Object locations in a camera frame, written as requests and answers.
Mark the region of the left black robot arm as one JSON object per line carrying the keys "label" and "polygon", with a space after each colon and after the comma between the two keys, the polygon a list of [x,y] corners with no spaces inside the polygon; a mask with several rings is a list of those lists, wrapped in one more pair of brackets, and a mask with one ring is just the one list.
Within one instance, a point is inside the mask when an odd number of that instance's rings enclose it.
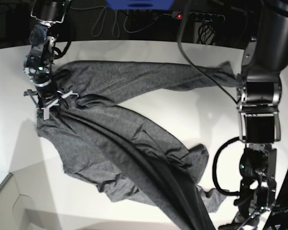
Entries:
{"label": "left black robot arm", "polygon": [[231,192],[217,180],[216,154],[212,178],[217,191],[235,196],[239,208],[222,230],[254,230],[260,216],[276,203],[276,153],[273,143],[281,139],[279,103],[282,96],[281,71],[288,65],[288,0],[265,0],[257,36],[244,51],[241,73],[237,76],[234,103],[239,114],[240,134],[228,144],[244,143],[240,159],[240,190]]}

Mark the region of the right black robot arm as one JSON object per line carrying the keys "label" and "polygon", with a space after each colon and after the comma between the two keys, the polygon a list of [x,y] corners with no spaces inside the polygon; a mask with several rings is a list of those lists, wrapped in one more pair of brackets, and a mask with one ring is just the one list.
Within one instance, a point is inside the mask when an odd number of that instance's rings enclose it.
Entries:
{"label": "right black robot arm", "polygon": [[70,90],[59,90],[52,73],[54,60],[62,58],[68,51],[71,40],[63,50],[56,47],[59,34],[54,27],[62,24],[68,17],[70,0],[36,0],[31,10],[31,17],[36,19],[29,42],[30,52],[24,59],[24,72],[34,84],[36,90],[27,90],[36,106],[36,113],[43,118],[49,114],[50,108],[60,103],[67,104],[65,98],[72,94]]}

